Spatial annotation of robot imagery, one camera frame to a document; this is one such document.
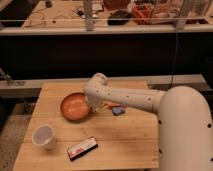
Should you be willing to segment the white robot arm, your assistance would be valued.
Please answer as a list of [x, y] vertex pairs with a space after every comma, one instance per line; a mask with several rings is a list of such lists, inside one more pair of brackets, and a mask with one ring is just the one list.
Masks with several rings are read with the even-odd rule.
[[157, 115], [157, 171], [213, 171], [213, 117], [196, 89], [115, 88], [107, 84], [104, 74], [97, 73], [85, 84], [84, 93], [92, 108], [108, 100]]

